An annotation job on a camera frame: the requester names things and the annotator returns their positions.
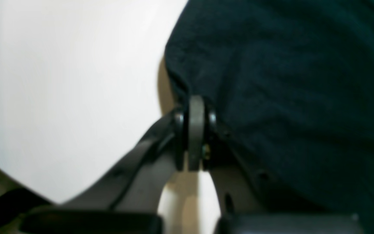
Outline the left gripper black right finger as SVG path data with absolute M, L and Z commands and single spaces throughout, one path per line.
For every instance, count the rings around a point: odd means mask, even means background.
M 240 156 L 249 152 L 205 109 L 203 168 L 214 182 L 221 210 L 215 234 L 363 234 L 356 214 L 329 212 L 298 195 L 256 161 L 249 175 Z

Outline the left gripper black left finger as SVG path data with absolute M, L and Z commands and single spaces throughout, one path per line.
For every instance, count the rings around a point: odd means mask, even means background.
M 94 185 L 72 200 L 25 217 L 27 234 L 161 234 L 161 192 L 184 166 L 198 171 L 204 150 L 205 102 L 159 119 L 138 144 Z

